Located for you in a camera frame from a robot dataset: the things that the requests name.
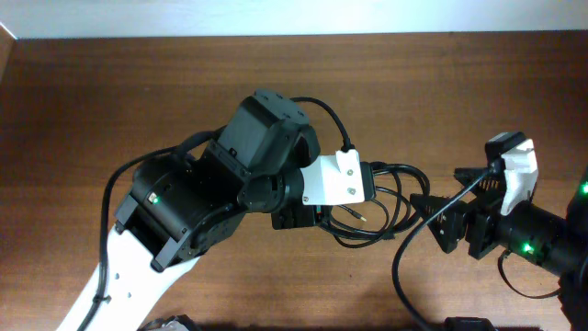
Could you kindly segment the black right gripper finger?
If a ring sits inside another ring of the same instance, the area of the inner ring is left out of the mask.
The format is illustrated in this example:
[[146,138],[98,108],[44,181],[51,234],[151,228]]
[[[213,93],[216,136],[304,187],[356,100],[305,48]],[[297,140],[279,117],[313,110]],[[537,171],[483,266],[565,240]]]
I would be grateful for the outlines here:
[[[449,202],[449,198],[412,194],[410,203],[420,213],[424,220],[433,216]],[[450,254],[458,242],[465,237],[467,214],[469,206],[464,201],[457,201],[446,210],[439,213],[429,224],[428,228],[439,244],[441,250]]]
[[[483,168],[458,167],[454,170],[454,178],[464,187],[469,186],[476,178],[482,175]],[[471,190],[473,193],[486,193],[488,191],[503,192],[503,179],[493,173],[487,174],[477,186]]]

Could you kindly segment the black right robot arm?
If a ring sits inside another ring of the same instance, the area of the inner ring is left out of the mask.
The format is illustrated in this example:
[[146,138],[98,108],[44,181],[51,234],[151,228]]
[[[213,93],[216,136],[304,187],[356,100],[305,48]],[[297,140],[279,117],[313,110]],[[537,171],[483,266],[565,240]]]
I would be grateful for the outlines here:
[[501,246],[497,266],[507,280],[503,262],[518,255],[559,278],[559,287],[534,300],[556,297],[572,330],[587,328],[587,175],[583,174],[567,214],[561,218],[532,203],[525,195],[510,211],[506,178],[488,175],[481,168],[457,168],[455,179],[474,194],[470,202],[412,194],[410,202],[429,227],[442,251],[453,252],[458,242],[469,243],[469,255],[486,257]]

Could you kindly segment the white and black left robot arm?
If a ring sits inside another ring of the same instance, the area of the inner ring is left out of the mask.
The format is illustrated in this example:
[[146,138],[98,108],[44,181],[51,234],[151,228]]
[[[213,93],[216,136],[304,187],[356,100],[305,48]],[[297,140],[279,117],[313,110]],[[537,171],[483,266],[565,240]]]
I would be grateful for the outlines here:
[[166,291],[249,213],[276,227],[315,223],[320,159],[301,97],[259,89],[229,123],[127,163],[133,179],[115,211],[106,186],[99,261],[63,330],[135,330]]

